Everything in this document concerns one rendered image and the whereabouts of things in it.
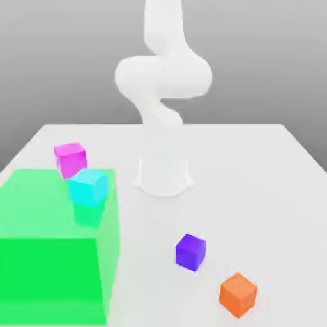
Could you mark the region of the small cyan cube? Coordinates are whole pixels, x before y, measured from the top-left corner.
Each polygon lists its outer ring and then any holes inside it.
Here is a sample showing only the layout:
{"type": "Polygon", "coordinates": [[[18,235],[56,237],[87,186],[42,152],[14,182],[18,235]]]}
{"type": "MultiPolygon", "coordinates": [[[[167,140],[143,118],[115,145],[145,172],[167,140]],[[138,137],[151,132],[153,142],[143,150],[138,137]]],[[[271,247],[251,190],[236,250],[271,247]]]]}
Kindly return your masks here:
{"type": "Polygon", "coordinates": [[[70,198],[74,204],[95,208],[108,195],[108,175],[96,169],[81,169],[68,180],[70,198]]]}

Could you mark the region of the small purple cube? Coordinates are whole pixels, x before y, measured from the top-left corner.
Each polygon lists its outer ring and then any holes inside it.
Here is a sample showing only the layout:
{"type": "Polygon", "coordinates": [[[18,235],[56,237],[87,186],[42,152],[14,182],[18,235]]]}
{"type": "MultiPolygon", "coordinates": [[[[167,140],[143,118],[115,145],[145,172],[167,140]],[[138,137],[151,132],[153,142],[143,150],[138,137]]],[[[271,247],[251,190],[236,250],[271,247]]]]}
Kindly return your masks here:
{"type": "Polygon", "coordinates": [[[206,241],[185,234],[175,248],[175,263],[196,272],[206,255],[206,241]]]}

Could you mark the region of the large green box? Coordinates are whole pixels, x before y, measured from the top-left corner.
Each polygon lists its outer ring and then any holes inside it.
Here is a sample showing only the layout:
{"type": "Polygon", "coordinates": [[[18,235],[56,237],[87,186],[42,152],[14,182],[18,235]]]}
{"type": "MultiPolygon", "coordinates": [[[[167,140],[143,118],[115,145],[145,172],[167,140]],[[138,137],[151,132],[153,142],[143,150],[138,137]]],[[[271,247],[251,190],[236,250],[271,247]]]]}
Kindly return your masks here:
{"type": "Polygon", "coordinates": [[[74,204],[54,169],[0,186],[0,325],[104,326],[119,257],[114,170],[97,207],[74,204]]]}

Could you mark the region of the small orange cube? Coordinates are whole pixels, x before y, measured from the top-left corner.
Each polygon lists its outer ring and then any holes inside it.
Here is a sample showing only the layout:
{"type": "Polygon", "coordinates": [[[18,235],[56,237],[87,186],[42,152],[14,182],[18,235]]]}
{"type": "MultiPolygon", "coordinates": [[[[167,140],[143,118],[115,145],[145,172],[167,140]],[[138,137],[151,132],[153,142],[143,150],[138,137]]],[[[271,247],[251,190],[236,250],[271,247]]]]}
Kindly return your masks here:
{"type": "Polygon", "coordinates": [[[241,273],[235,273],[220,285],[219,303],[239,319],[254,307],[257,290],[241,273]]]}

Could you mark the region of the small magenta cube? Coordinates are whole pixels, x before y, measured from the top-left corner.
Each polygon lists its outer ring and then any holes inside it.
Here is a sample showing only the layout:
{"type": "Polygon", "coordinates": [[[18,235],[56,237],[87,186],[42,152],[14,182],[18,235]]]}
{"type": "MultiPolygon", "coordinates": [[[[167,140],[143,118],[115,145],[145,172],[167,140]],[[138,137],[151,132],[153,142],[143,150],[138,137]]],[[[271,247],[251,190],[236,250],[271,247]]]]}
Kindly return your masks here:
{"type": "Polygon", "coordinates": [[[56,167],[63,179],[68,179],[87,168],[86,150],[79,142],[54,146],[56,167]]]}

